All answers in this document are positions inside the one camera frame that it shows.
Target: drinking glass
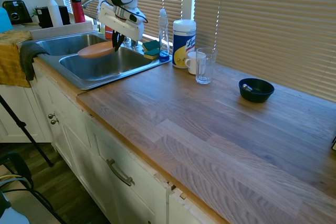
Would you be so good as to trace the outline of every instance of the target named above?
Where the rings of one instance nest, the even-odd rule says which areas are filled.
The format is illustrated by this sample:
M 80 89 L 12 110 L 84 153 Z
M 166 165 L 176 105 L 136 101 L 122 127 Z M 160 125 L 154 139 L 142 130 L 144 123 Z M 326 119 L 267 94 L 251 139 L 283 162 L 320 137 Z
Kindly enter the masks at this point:
M 200 84 L 211 82 L 215 67 L 217 50 L 213 48 L 198 48 L 196 51 L 196 81 Z

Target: double sink basin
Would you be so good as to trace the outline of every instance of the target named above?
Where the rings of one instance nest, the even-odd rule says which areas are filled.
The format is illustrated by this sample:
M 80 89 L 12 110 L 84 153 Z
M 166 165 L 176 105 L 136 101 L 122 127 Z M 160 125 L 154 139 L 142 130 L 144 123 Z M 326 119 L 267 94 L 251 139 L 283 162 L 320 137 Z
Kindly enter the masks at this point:
M 105 41 L 97 33 L 85 33 L 34 42 L 49 53 L 38 57 L 81 90 L 93 89 L 171 61 L 144 58 L 141 43 L 134 48 L 122 44 L 117 52 L 101 58 L 78 56 L 79 50 Z

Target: white mug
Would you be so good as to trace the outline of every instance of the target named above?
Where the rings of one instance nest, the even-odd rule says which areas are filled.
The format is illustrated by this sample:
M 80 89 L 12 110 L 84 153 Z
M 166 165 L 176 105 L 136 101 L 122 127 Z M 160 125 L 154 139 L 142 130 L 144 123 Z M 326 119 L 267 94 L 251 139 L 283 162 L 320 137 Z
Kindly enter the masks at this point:
M 205 58 L 205 54 L 204 55 L 200 55 L 200 53 L 198 53 L 198 58 Z M 196 52 L 189 52 L 188 53 L 188 59 L 186 59 L 184 61 L 184 64 L 188 67 L 188 71 L 191 74 L 196 74 Z

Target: yellow towel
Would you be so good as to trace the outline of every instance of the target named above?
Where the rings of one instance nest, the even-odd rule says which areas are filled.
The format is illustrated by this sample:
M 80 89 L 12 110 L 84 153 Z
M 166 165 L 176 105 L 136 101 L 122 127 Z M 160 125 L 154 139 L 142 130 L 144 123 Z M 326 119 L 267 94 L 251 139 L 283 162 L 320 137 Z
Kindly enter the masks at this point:
M 30 87 L 21 70 L 17 44 L 31 38 L 29 31 L 7 31 L 0 34 L 0 84 Z

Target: tripod leg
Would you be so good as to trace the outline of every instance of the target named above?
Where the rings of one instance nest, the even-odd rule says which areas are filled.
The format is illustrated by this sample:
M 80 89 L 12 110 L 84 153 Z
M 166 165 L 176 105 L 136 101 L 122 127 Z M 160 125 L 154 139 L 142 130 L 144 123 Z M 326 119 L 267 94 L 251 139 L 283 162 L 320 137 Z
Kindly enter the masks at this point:
M 35 142 L 35 140 L 33 139 L 33 137 L 30 135 L 30 133 L 27 131 L 27 129 L 25 128 L 26 123 L 22 122 L 19 120 L 19 118 L 16 116 L 16 114 L 14 113 L 14 111 L 9 107 L 9 105 L 7 104 L 7 102 L 3 99 L 3 97 L 0 95 L 0 103 L 1 105 L 5 108 L 5 110 L 8 112 L 8 114 L 10 114 L 10 116 L 13 118 L 13 120 L 16 122 L 17 126 L 20 127 L 20 129 L 26 134 L 26 136 L 28 137 L 28 139 L 31 141 L 31 143 L 34 145 L 34 147 L 38 150 L 38 152 L 40 152 L 41 156 L 45 159 L 45 161 L 48 163 L 48 165 L 50 167 L 53 167 L 54 164 L 49 160 L 49 158 L 47 157 L 47 155 L 42 151 L 42 149 L 37 145 L 37 143 Z

